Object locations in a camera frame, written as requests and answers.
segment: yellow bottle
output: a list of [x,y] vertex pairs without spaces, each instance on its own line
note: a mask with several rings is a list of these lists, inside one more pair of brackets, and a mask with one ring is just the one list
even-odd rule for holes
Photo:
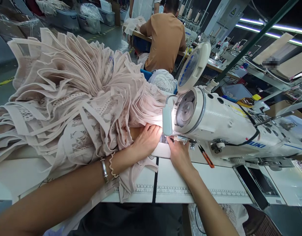
[[238,100],[236,104],[241,105],[242,107],[251,108],[255,105],[255,101],[258,101],[260,99],[261,97],[258,94],[255,94],[251,98],[242,98]]

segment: brown shirt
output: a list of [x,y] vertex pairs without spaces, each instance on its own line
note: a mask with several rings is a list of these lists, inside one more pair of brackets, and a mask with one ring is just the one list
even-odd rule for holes
[[146,70],[165,69],[172,73],[182,39],[185,40],[184,25],[172,13],[157,13],[147,21],[146,30],[147,36],[152,37]]

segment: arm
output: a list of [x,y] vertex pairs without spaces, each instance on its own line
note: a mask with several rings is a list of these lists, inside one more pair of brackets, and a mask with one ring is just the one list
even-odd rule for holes
[[[114,174],[119,174],[149,156],[156,148],[162,128],[147,124],[133,145],[112,159]],[[105,159],[112,180],[108,156]],[[0,215],[0,235],[37,236],[74,215],[105,184],[102,165],[96,161],[81,167],[27,195]]]
[[152,17],[154,16],[151,16],[151,18],[146,23],[144,23],[139,29],[140,33],[142,33],[147,37],[152,36],[152,24],[151,24]]
[[186,40],[185,40],[185,28],[183,28],[183,36],[180,41],[180,46],[178,51],[184,52],[186,50]]
[[154,14],[159,13],[160,3],[154,3]]
[[129,1],[129,18],[132,16],[132,8],[134,6],[134,0]]
[[202,181],[198,171],[194,168],[189,157],[189,142],[171,141],[167,137],[171,149],[171,161],[186,181],[197,204],[203,227],[208,236],[238,236],[230,219],[223,212],[219,204],[211,195]]

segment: juki logo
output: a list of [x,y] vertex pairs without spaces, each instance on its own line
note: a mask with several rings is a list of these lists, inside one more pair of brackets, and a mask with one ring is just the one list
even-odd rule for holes
[[257,148],[264,148],[266,146],[264,144],[256,143],[256,142],[253,142],[253,141],[250,141],[248,144],[251,145],[251,146],[257,147]]

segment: yellow floor line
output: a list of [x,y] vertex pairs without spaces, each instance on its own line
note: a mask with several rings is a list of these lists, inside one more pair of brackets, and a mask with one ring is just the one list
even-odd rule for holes
[[3,81],[3,82],[0,82],[0,86],[5,85],[5,84],[8,84],[8,83],[11,82],[13,79],[14,79],[14,76],[11,77],[11,78],[9,78],[9,79],[7,79],[7,80],[5,80],[5,81]]

